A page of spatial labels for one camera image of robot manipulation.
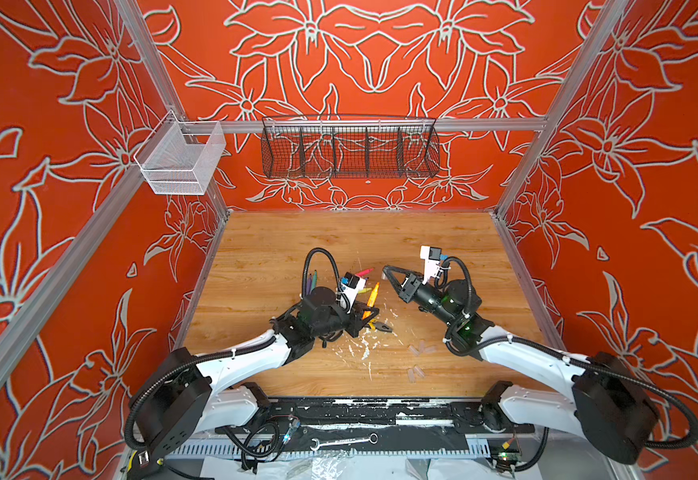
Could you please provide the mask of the yellow marker pen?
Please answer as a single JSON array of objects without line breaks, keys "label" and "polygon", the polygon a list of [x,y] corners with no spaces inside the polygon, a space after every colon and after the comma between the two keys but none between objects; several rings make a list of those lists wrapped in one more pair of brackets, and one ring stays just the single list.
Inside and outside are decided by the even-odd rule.
[{"label": "yellow marker pen", "polygon": [[367,302],[368,307],[375,306],[375,303],[376,303],[376,300],[377,300],[378,294],[379,294],[379,288],[380,288],[380,283],[377,282],[370,292],[370,296],[369,296],[368,302]]}]

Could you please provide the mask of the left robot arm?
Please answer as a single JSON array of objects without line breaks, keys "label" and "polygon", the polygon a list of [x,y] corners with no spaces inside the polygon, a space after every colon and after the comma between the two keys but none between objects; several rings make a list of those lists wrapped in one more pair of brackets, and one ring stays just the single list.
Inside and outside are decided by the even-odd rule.
[{"label": "left robot arm", "polygon": [[193,434],[233,432],[267,408],[268,398],[250,377],[278,369],[343,334],[356,338],[379,313],[356,300],[365,278],[335,274],[332,288],[307,277],[312,258],[328,250],[315,247],[304,260],[297,303],[273,318],[263,334],[215,353],[193,355],[173,350],[131,398],[123,438],[132,453],[125,476],[145,479]]}]

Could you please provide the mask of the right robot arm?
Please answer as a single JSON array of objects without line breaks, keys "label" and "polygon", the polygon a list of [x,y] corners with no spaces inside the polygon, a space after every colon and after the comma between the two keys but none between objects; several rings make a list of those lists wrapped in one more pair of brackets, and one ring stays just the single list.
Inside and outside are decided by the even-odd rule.
[{"label": "right robot arm", "polygon": [[387,265],[398,297],[442,321],[443,343],[458,357],[500,365],[546,386],[545,391],[498,382],[484,398],[488,428],[533,424],[579,436],[611,460],[633,465],[646,448],[678,450],[698,441],[698,418],[683,401],[630,374],[615,356],[586,356],[517,336],[483,318],[465,263],[446,257],[463,276],[430,283],[421,273]]}]

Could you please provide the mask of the yellow black pliers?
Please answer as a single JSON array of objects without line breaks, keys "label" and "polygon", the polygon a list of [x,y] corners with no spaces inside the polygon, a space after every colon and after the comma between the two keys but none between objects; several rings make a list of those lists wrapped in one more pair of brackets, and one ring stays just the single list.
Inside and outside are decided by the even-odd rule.
[{"label": "yellow black pliers", "polygon": [[371,320],[366,324],[366,327],[371,331],[379,331],[383,333],[392,333],[393,329],[384,322]]}]

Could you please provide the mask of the silver wrench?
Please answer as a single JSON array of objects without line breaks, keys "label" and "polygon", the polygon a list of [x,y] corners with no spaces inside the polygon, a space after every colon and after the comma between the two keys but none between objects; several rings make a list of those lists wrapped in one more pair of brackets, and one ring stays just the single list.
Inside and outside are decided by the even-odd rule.
[{"label": "silver wrench", "polygon": [[328,447],[339,447],[347,445],[356,444],[371,444],[375,445],[379,441],[379,436],[377,433],[371,433],[370,435],[357,438],[344,438],[344,439],[334,439],[334,440],[320,440],[318,438],[312,439],[312,444],[310,445],[310,450],[317,452],[321,449],[326,449]]}]

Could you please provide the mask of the small circuit board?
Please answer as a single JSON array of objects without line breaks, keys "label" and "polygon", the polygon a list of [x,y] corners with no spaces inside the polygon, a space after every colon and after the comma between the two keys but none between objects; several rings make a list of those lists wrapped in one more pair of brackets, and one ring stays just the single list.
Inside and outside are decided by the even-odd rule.
[{"label": "small circuit board", "polygon": [[521,452],[514,446],[513,439],[507,440],[491,450],[491,466],[499,474],[514,475],[520,460]]}]

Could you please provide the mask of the white mesh basket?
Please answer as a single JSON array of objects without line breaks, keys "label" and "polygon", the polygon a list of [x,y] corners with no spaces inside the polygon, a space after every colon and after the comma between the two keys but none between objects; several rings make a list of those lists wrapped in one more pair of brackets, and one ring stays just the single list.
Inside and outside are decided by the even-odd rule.
[{"label": "white mesh basket", "polygon": [[134,154],[134,161],[157,195],[204,195],[226,150],[219,122],[195,132],[191,122],[169,111]]}]

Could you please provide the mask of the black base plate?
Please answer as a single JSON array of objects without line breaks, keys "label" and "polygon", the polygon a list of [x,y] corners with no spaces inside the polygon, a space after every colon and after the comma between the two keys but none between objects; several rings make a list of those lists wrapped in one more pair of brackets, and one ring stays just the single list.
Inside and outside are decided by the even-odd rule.
[{"label": "black base plate", "polygon": [[421,427],[463,434],[496,434],[483,422],[482,402],[467,397],[271,397],[253,424],[295,417],[317,429]]}]

